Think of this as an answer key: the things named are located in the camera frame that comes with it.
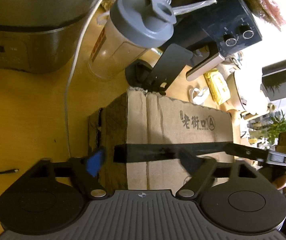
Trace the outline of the cardboard box lid with tape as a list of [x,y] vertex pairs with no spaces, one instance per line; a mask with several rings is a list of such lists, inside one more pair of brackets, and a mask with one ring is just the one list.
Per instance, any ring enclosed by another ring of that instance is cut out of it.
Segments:
[[188,176],[177,159],[116,163],[117,145],[232,140],[229,113],[133,87],[89,117],[89,146],[92,150],[106,149],[99,182],[109,194],[127,189],[176,192]]

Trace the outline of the black phone stand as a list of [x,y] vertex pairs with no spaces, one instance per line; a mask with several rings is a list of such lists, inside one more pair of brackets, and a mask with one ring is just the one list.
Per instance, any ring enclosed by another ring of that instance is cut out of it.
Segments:
[[144,60],[135,60],[125,69],[126,80],[132,87],[165,95],[184,67],[193,64],[194,59],[192,51],[171,44],[153,67]]

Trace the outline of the black air fryer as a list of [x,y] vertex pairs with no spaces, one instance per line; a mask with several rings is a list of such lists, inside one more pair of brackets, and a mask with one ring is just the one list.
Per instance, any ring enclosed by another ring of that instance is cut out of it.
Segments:
[[[206,0],[172,0],[173,7]],[[175,43],[193,52],[187,81],[193,81],[225,58],[262,40],[244,0],[216,0],[215,4],[177,16],[172,37],[160,49]]]

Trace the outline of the silver electric cooker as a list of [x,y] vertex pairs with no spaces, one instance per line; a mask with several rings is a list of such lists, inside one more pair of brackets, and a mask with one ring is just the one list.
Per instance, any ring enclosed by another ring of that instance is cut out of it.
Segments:
[[0,68],[50,73],[75,54],[101,0],[0,0]]

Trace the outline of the white plastic bag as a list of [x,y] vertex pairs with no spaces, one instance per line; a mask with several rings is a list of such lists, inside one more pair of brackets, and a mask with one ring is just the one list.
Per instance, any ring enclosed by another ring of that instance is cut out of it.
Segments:
[[217,3],[217,0],[206,0],[202,2],[174,7],[172,8],[172,10],[173,10],[174,15],[183,15],[183,14],[188,14],[190,12],[202,9],[204,7],[208,7],[216,3]]

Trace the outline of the shaker bottle grey lid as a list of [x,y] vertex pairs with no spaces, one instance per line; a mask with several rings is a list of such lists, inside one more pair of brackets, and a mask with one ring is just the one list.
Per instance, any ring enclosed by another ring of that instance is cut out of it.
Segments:
[[173,35],[172,0],[116,0],[89,57],[89,70],[110,80]]

